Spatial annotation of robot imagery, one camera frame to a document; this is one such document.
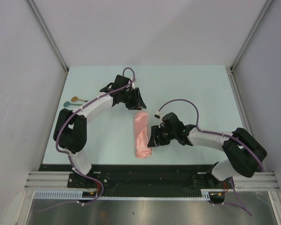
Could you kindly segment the pink satin napkin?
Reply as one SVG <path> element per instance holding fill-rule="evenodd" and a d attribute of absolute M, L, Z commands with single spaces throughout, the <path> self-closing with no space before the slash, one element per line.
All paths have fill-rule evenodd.
<path fill-rule="evenodd" d="M 140 111 L 134 116 L 134 146 L 137 158 L 146 158 L 152 155 L 148 147 L 148 112 Z"/>

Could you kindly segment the gold spoon teal handle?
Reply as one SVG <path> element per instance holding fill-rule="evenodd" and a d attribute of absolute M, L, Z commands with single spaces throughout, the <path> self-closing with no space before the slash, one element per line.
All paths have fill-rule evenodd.
<path fill-rule="evenodd" d="M 78 97 L 72 97 L 71 98 L 71 102 L 77 102 L 77 101 L 80 101 L 80 102 L 87 102 L 87 100 L 83 100 L 83 99 L 80 99 Z"/>

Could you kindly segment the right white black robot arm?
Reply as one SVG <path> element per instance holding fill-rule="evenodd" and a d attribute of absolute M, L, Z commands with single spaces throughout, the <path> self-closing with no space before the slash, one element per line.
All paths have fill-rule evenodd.
<path fill-rule="evenodd" d="M 251 178 L 256 172 L 264 171 L 266 150 L 241 127 L 223 133 L 200 130 L 196 125 L 184 125 L 171 112 L 160 118 L 159 125 L 152 126 L 148 147 L 165 146 L 172 140 L 183 146 L 204 146 L 225 153 L 227 159 L 215 163 L 207 172 L 207 184 L 212 188 L 218 188 L 233 176 Z"/>

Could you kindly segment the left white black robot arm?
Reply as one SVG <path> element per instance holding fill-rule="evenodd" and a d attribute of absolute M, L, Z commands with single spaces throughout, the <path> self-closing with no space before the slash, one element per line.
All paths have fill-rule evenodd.
<path fill-rule="evenodd" d="M 146 109 L 140 90 L 134 85 L 135 81 L 135 76 L 128 78 L 117 75 L 115 81 L 102 88 L 93 100 L 76 110 L 64 108 L 59 112 L 53 134 L 56 149 L 67 154 L 73 170 L 79 174 L 78 182 L 83 187 L 90 187 L 94 182 L 94 175 L 89 173 L 92 165 L 84 150 L 88 123 L 119 103 L 123 103 L 128 110 Z"/>

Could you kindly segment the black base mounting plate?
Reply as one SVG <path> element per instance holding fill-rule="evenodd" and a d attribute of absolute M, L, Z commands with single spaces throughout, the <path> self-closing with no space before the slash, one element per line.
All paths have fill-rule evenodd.
<path fill-rule="evenodd" d="M 199 197 L 201 190 L 227 191 L 229 179 L 208 183 L 212 165 L 94 165 L 85 178 L 74 174 L 69 188 L 104 187 L 104 197 Z"/>

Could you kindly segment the right aluminium table rail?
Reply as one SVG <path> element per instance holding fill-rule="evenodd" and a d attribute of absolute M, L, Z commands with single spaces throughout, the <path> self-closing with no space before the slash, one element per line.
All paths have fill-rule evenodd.
<path fill-rule="evenodd" d="M 225 67 L 226 68 L 226 72 L 228 75 L 228 79 L 229 79 L 229 83 L 231 85 L 231 89 L 234 95 L 234 99 L 236 101 L 236 105 L 237 105 L 237 109 L 238 109 L 238 113 L 240 115 L 240 119 L 241 119 L 241 123 L 243 125 L 243 127 L 253 136 L 255 137 L 253 130 L 252 130 L 252 126 L 250 124 L 249 121 L 249 117 L 248 117 L 248 112 L 246 110 L 245 104 L 244 104 L 244 100 L 243 97 L 241 95 L 241 91 L 239 88 L 239 85 L 237 84 L 237 80 L 235 77 L 234 72 L 232 71 L 232 69 L 230 67 Z"/>

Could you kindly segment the front aluminium cross rail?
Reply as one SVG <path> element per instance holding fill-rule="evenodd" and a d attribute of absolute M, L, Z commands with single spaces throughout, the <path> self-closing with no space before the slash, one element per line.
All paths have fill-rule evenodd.
<path fill-rule="evenodd" d="M 73 172 L 30 172 L 26 188 L 35 189 L 68 189 L 74 184 Z M 238 191 L 280 191 L 274 172 L 256 173 L 251 178 L 235 176 L 235 189 Z"/>

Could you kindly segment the left aluminium frame post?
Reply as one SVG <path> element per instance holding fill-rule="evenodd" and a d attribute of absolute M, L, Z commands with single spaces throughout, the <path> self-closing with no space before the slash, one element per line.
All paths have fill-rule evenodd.
<path fill-rule="evenodd" d="M 39 11 L 36 3 L 34 0 L 25 0 L 28 8 L 30 9 L 33 17 L 35 18 L 41 32 L 43 33 L 45 39 L 47 40 L 47 43 L 49 44 L 49 47 L 51 48 L 53 54 L 55 55 L 57 61 L 59 62 L 60 66 L 62 67 L 63 71 L 66 73 L 66 75 L 68 74 L 69 68 L 66 65 L 66 62 L 51 34 L 51 32 L 49 31 L 42 15 L 41 12 Z"/>

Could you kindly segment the aluminium frame post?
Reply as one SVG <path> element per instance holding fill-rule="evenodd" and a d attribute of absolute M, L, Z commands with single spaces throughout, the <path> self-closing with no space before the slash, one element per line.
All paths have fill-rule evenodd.
<path fill-rule="evenodd" d="M 263 21 L 265 20 L 265 17 L 267 16 L 267 13 L 270 11 L 271 6 L 273 5 L 275 1 L 274 0 L 266 0 L 263 4 L 255 22 L 253 23 L 248 35 L 245 38 L 244 43 L 242 44 L 239 52 L 237 53 L 237 56 L 235 57 L 232 65 L 230 66 L 230 70 L 232 72 L 235 71 L 237 68 L 239 62 L 243 58 L 245 52 L 247 51 L 249 45 L 251 44 L 253 38 L 256 36 L 260 26 L 262 25 Z"/>
<path fill-rule="evenodd" d="M 25 0 L 28 8 L 30 9 L 33 17 L 35 18 L 41 32 L 43 33 L 45 39 L 47 40 L 47 43 L 49 44 L 49 47 L 51 48 L 53 54 L 55 55 L 57 61 L 59 62 L 60 66 L 62 67 L 63 71 L 66 73 L 66 75 L 68 74 L 69 68 L 66 65 L 66 62 L 51 34 L 51 32 L 49 31 L 42 15 L 41 12 L 39 11 L 36 3 L 34 0 Z"/>

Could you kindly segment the right aluminium frame post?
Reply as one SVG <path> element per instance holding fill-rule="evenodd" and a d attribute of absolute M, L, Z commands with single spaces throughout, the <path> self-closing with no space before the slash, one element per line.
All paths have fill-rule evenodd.
<path fill-rule="evenodd" d="M 262 25 L 263 21 L 265 20 L 265 17 L 267 16 L 267 13 L 270 11 L 271 6 L 273 5 L 275 1 L 274 0 L 266 0 L 263 4 L 255 22 L 253 23 L 248 35 L 245 38 L 244 43 L 242 44 L 239 52 L 237 53 L 237 56 L 235 57 L 232 65 L 230 66 L 230 70 L 232 72 L 235 71 L 237 68 L 239 62 L 243 58 L 245 52 L 247 51 L 249 45 L 251 44 L 253 38 L 256 36 L 260 26 Z"/>

